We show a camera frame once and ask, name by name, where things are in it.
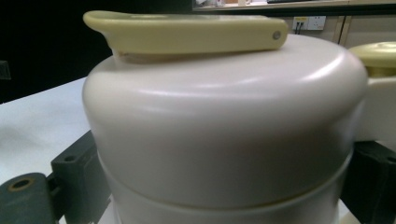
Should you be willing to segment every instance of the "yellow lid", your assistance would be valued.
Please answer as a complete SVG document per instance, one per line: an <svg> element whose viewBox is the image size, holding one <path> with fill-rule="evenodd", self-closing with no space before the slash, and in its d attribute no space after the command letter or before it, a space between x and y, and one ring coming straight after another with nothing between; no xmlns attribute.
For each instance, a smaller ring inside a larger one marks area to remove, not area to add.
<svg viewBox="0 0 396 224"><path fill-rule="evenodd" d="M350 51L358 56L366 67L396 68L396 42L361 45Z"/></svg>
<svg viewBox="0 0 396 224"><path fill-rule="evenodd" d="M138 15L90 11L85 23L118 52L213 53L278 49L288 25L263 16Z"/></svg>

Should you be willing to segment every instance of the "bolt hole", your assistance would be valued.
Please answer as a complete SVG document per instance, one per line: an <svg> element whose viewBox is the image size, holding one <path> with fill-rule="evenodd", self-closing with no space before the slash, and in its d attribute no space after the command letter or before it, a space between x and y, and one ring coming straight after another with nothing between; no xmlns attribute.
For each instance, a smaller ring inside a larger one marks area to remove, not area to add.
<svg viewBox="0 0 396 224"><path fill-rule="evenodd" d="M64 158L65 161L74 161L76 159L75 156L68 156L66 158Z"/></svg>
<svg viewBox="0 0 396 224"><path fill-rule="evenodd" d="M390 162L395 162L395 163L396 163L396 158L388 157L388 161L390 161Z"/></svg>
<svg viewBox="0 0 396 224"><path fill-rule="evenodd" d="M29 186L33 184L33 178L25 178L18 180L17 182L11 184L8 187L9 191L20 191L23 189L27 189Z"/></svg>

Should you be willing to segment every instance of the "white table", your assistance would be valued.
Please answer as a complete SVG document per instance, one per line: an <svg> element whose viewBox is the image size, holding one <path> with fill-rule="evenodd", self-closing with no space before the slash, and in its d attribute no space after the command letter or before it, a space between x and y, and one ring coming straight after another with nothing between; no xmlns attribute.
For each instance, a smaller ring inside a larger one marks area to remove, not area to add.
<svg viewBox="0 0 396 224"><path fill-rule="evenodd" d="M81 100L84 80L0 105L0 184L28 173L49 175L50 162L90 129ZM100 223L110 224L112 214L110 206ZM341 223L359 223L341 202L340 217Z"/></svg>

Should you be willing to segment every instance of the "white cylindrical body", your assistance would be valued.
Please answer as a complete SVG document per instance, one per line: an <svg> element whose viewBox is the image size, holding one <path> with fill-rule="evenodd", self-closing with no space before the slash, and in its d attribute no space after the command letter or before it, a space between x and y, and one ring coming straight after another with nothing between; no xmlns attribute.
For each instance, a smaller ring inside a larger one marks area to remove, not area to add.
<svg viewBox="0 0 396 224"><path fill-rule="evenodd" d="M346 49L290 35L279 50L113 56L83 100L125 223L304 223L313 202L334 215L366 87Z"/></svg>

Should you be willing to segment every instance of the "dark wall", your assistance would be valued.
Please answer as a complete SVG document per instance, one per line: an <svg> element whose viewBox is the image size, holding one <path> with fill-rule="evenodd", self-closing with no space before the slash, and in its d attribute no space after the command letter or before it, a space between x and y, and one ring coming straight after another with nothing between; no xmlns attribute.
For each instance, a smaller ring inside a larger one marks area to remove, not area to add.
<svg viewBox="0 0 396 224"><path fill-rule="evenodd" d="M0 80L0 104L85 77L110 56L105 39L82 21L89 10L191 13L191 0L1 0L0 61L11 80Z"/></svg>

